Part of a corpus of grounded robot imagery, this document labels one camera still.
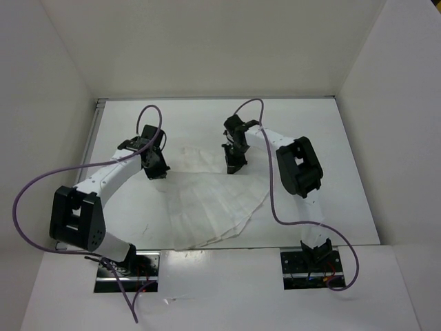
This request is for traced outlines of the white pleated skirt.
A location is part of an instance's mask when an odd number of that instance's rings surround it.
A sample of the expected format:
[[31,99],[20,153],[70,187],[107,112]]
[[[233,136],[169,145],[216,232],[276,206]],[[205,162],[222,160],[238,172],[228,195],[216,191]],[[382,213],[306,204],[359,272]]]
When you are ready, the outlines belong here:
[[269,183],[259,174],[227,174],[221,155],[184,147],[157,189],[165,194],[174,249],[189,250],[239,235]]

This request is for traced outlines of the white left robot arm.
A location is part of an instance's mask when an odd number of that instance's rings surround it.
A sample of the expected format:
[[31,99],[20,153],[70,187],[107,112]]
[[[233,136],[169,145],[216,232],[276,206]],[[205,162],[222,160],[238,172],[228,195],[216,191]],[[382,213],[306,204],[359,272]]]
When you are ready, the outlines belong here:
[[134,137],[121,143],[111,158],[112,164],[99,168],[74,187],[61,186],[54,193],[49,234],[52,239],[95,253],[112,262],[119,274],[127,276],[145,264],[136,256],[135,245],[106,230],[103,209],[110,197],[132,176],[144,171],[148,179],[164,179],[170,167],[162,150],[160,131],[151,147],[152,135]]

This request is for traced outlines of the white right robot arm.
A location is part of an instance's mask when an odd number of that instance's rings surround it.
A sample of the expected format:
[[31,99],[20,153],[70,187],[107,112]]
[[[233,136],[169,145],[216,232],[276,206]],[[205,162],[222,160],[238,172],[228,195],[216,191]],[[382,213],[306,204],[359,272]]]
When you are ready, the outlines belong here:
[[318,202],[323,170],[311,141],[307,137],[285,137],[273,130],[262,128],[257,120],[242,121],[238,115],[224,122],[227,143],[225,152],[227,173],[234,174],[247,165],[246,152],[258,148],[269,153],[275,161],[283,188],[294,197],[300,223],[308,225],[302,232],[300,246],[302,263],[308,271],[317,271],[331,254],[331,240],[317,229],[322,223]]

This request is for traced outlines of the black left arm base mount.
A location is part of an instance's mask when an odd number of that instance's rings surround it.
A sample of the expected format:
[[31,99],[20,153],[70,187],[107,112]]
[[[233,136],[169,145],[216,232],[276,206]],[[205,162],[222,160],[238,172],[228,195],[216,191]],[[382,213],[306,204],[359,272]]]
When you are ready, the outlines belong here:
[[[133,294],[138,290],[141,292],[158,292],[160,257],[160,251],[137,252],[137,264],[130,270],[113,263],[124,290]],[[105,266],[98,264],[94,293],[120,292],[116,277]]]

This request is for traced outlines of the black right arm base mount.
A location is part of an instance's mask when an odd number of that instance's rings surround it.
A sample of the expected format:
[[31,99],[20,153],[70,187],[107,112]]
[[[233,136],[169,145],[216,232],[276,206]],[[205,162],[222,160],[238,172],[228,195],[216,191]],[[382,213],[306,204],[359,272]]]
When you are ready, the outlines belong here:
[[337,250],[316,265],[308,266],[302,250],[280,252],[284,290],[306,290],[346,286],[345,276]]

